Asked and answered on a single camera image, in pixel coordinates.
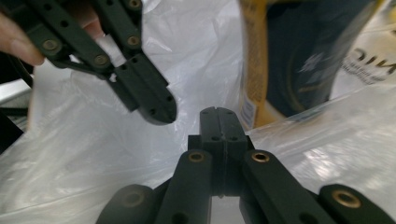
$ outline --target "can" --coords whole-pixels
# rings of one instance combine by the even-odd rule
[[[240,0],[247,129],[329,100],[337,70],[382,0]]]

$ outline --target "plastic bag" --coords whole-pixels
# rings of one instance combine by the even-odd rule
[[[94,223],[118,189],[155,187],[171,176],[188,134],[198,133],[199,111],[213,105],[236,111],[242,64],[236,1],[145,6],[144,49],[171,83],[177,121],[148,124],[90,75],[74,74],[53,86],[43,96],[45,117],[0,157],[0,223]],[[103,41],[112,51],[111,41]],[[116,54],[111,52],[113,59],[121,60]],[[362,92],[251,136],[256,148],[274,152],[305,187],[318,191],[326,183],[345,183],[396,218],[396,90]],[[212,223],[242,222],[230,210],[237,200],[215,204]]]
[[[44,118],[0,157],[0,223],[94,223],[118,189],[171,176],[202,109],[236,108],[237,2],[149,1],[144,10],[144,50],[177,98],[177,121],[148,124],[104,81],[74,73],[47,90]],[[110,39],[100,42],[122,60]]]
[[[348,185],[396,219],[395,94],[394,84],[368,86],[249,135],[305,188]]]

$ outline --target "translucent plastic sheet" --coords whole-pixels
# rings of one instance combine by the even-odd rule
[[[395,85],[373,85],[250,132],[316,193],[340,183],[359,190],[396,219]]]
[[[74,73],[48,89],[44,118],[0,157],[0,223],[94,223],[118,189],[156,187],[171,176],[188,134],[198,134],[202,109],[236,110],[242,64],[236,1],[145,6],[144,49],[170,82],[177,121],[150,125],[128,113],[102,80]],[[121,62],[109,38],[100,42]],[[396,218],[394,94],[394,86],[366,88],[251,137],[308,189],[347,184]],[[230,210],[237,200],[215,202],[212,223],[242,223]]]
[[[118,189],[171,176],[202,109],[236,109],[237,2],[147,1],[144,14],[144,50],[171,83],[177,121],[148,124],[104,81],[74,73],[47,90],[44,118],[0,157],[0,223],[94,223]],[[99,42],[122,61],[110,38]]]

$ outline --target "bolt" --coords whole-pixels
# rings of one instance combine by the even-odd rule
[[[137,45],[138,43],[139,43],[139,37],[132,35],[128,38],[129,45]]]
[[[140,7],[140,1],[139,0],[129,1],[129,7]]]
[[[108,58],[105,55],[98,55],[98,56],[96,56],[96,58],[94,60],[94,62],[98,65],[103,65],[103,64],[107,63],[107,61],[108,61]]]
[[[55,40],[46,40],[43,43],[43,48],[46,50],[55,50],[56,48],[58,48],[58,42],[56,42]]]

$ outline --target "finger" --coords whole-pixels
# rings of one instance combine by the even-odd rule
[[[70,0],[64,8],[74,17],[81,27],[85,27],[98,19],[88,0]]]
[[[0,50],[12,54],[31,65],[44,62],[43,55],[35,48],[24,31],[12,20],[0,13]]]
[[[84,27],[84,30],[94,39],[105,35],[105,33],[102,31],[99,20],[91,22]]]

